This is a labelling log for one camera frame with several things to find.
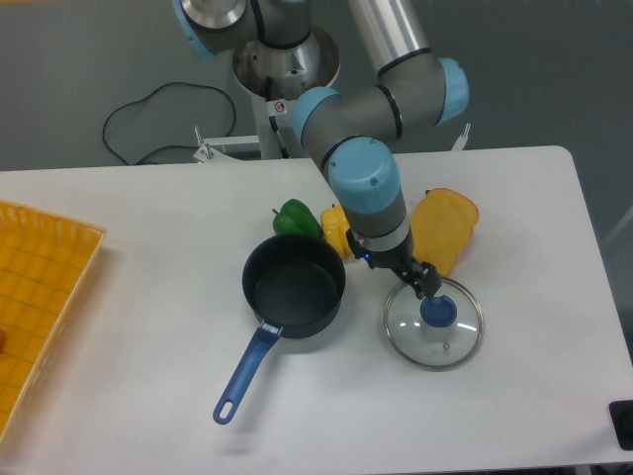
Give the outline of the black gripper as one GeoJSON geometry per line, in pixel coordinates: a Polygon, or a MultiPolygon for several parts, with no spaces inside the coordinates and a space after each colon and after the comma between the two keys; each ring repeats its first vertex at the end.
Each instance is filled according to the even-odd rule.
{"type": "Polygon", "coordinates": [[[388,250],[372,250],[357,239],[351,230],[345,234],[352,254],[357,259],[367,262],[370,268],[390,269],[402,282],[410,287],[418,300],[424,296],[434,296],[440,289],[441,276],[436,267],[428,262],[421,262],[416,270],[411,270],[413,261],[413,240],[411,233],[402,239],[397,246],[388,250]]]}

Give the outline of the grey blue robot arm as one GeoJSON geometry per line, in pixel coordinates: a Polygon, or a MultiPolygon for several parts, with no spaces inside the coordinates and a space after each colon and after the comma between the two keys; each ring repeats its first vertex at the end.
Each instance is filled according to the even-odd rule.
{"type": "Polygon", "coordinates": [[[416,297],[435,295],[439,273],[413,253],[389,145],[460,115],[469,84],[457,61],[435,56],[412,3],[350,3],[377,77],[351,96],[333,88],[338,48],[313,24],[307,1],[176,1],[172,8],[194,51],[232,52],[234,76],[254,100],[263,154],[302,151],[314,161],[347,217],[353,254],[392,270],[416,297]]]}

